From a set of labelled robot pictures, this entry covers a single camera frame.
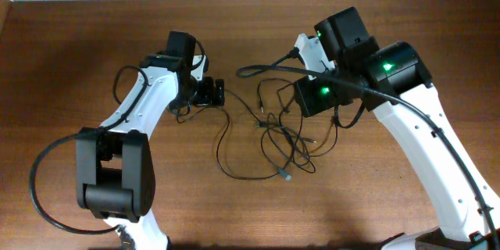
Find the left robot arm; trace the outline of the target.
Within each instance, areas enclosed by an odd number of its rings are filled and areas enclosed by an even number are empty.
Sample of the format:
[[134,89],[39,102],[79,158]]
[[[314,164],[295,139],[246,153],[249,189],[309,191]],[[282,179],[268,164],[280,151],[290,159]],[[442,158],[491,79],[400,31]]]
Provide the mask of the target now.
[[164,50],[137,66],[137,80],[118,109],[76,139],[77,203],[118,233],[128,249],[169,249],[170,239],[152,211],[155,172],[149,139],[165,110],[219,107],[223,80],[204,74],[207,58],[199,41],[172,31]]

